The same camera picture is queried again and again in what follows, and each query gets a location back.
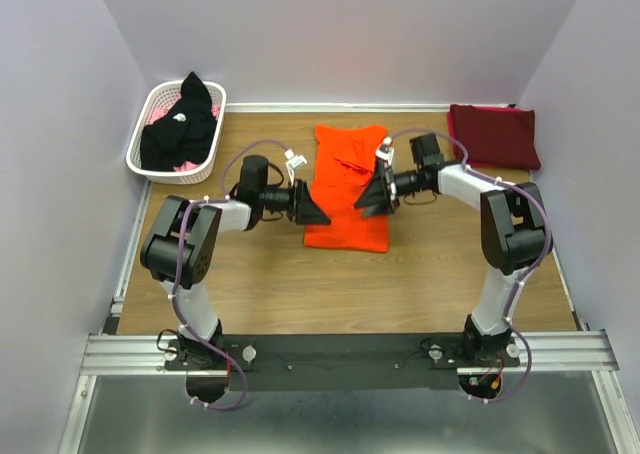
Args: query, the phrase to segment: orange shirt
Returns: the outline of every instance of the orange shirt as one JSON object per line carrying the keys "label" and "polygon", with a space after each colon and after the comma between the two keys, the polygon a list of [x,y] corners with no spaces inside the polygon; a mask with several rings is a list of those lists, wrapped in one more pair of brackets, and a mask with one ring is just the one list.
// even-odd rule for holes
{"label": "orange shirt", "polygon": [[386,135],[384,126],[316,126],[318,155],[311,196],[331,218],[331,225],[305,226],[305,246],[387,252],[387,216],[363,219],[363,209],[353,207],[371,180],[376,149]]}

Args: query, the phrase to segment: folded garment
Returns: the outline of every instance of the folded garment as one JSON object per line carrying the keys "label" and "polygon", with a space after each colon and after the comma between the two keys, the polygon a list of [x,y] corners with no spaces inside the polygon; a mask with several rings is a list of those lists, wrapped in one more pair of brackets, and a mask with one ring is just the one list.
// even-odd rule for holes
{"label": "folded garment", "polygon": [[209,91],[191,72],[182,82],[180,94],[164,117],[144,127],[140,139],[142,169],[173,171],[187,161],[202,164],[209,156],[217,122]]}
{"label": "folded garment", "polygon": [[387,216],[363,219],[363,209],[353,207],[373,175],[376,149],[386,134],[383,126],[316,126],[318,154],[311,195],[331,225],[306,226],[305,246],[387,252]]}
{"label": "folded garment", "polygon": [[[534,111],[452,104],[448,117],[449,132],[469,151],[470,164],[540,169],[534,144]],[[455,146],[453,152],[462,159],[462,152]]]}

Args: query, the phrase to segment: black bracket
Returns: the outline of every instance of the black bracket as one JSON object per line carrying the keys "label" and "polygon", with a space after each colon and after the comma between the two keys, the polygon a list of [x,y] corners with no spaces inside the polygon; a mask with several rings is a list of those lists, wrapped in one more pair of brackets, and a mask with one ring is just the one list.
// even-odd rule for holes
{"label": "black bracket", "polygon": [[[243,356],[246,345],[241,346],[237,342],[229,342],[228,348],[225,349],[220,322],[209,342],[229,354],[245,372],[253,369],[253,359],[246,360]],[[229,388],[233,388],[233,385],[236,384],[233,366],[225,358],[211,352],[198,341],[178,334],[175,339],[169,341],[166,348],[161,348],[161,350],[164,352],[164,369],[166,371],[188,373],[185,383],[187,394],[190,397],[197,397],[203,402],[212,403],[220,399]],[[226,375],[204,375],[207,371],[223,371],[226,372]]]}
{"label": "black bracket", "polygon": [[[188,205],[188,199],[167,197],[142,245],[140,263],[160,282],[175,280],[178,233]],[[204,205],[193,210],[187,225],[189,239],[182,253],[180,285],[185,289],[191,289],[207,274],[221,217],[222,211],[214,206]]]}
{"label": "black bracket", "polygon": [[269,165],[269,160],[264,156],[246,156],[242,160],[240,181],[231,198],[251,206],[247,230],[262,219],[265,209],[283,212],[296,224],[331,224],[331,219],[313,202],[306,182],[296,179],[288,187],[268,185]]}
{"label": "black bracket", "polygon": [[[400,205],[399,198],[420,191],[438,190],[438,172],[444,167],[458,164],[457,161],[445,161],[438,139],[433,133],[415,137],[409,141],[411,155],[417,169],[394,173],[390,164],[376,159],[373,176],[355,203],[355,208],[365,208],[362,217],[391,214]],[[388,149],[383,145],[381,151]]]}
{"label": "black bracket", "polygon": [[469,358],[462,347],[461,335],[458,333],[433,334],[425,341],[423,347],[431,358],[434,369],[459,369],[459,368],[489,368],[495,365],[498,356],[502,359],[504,367],[520,366],[519,357],[512,357],[509,352],[515,342],[509,338],[502,348],[487,351],[485,355]]}
{"label": "black bracket", "polygon": [[[542,206],[538,186],[518,184]],[[515,224],[513,218],[521,218]],[[540,212],[524,196],[506,189],[480,195],[482,252],[487,262],[509,275],[530,265],[542,251],[545,230]]]}

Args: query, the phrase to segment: white connector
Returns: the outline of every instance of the white connector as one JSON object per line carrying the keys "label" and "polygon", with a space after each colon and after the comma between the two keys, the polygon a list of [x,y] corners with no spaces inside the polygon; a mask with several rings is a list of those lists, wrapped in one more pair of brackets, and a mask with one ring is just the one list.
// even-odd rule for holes
{"label": "white connector", "polygon": [[293,184],[293,180],[296,177],[295,171],[307,165],[307,159],[302,155],[296,155],[291,149],[287,149],[284,153],[284,157],[287,158],[285,165],[287,166],[287,174],[289,174],[289,181]]}
{"label": "white connector", "polygon": [[393,154],[395,152],[395,149],[393,147],[389,147],[385,144],[383,144],[382,146],[380,146],[377,150],[376,150],[376,157],[378,159],[382,159],[384,162],[386,162],[387,164],[389,164],[390,166],[393,165]]}

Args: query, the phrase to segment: white wall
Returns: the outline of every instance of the white wall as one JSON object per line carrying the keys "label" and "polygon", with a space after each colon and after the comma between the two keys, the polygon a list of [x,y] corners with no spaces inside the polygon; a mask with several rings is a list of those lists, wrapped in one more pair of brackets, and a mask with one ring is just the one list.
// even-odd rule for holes
{"label": "white wall", "polygon": [[516,102],[575,0],[105,0],[147,81],[230,102]]}
{"label": "white wall", "polygon": [[57,452],[141,184],[147,92],[102,0],[0,0],[0,452]]}
{"label": "white wall", "polygon": [[640,0],[578,0],[521,104],[577,312],[606,328],[640,425]]}

